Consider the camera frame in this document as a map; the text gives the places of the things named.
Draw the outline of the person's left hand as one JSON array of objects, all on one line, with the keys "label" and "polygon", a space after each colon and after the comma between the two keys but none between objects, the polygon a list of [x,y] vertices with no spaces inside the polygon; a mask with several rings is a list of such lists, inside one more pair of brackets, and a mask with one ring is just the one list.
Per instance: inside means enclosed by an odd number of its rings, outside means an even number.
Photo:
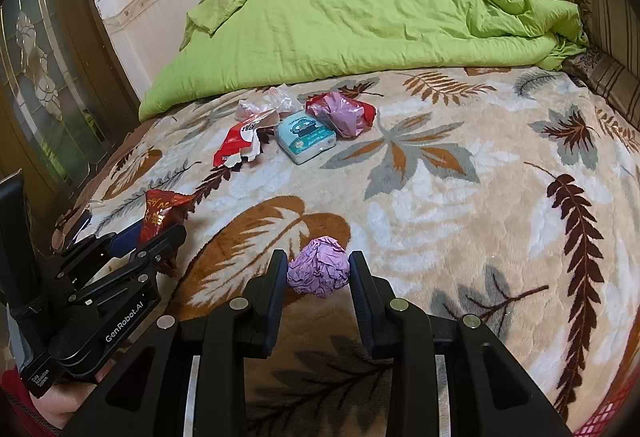
[{"label": "person's left hand", "polygon": [[48,423],[63,429],[114,365],[115,360],[107,361],[92,383],[54,384],[42,397],[30,396],[32,403]]}]

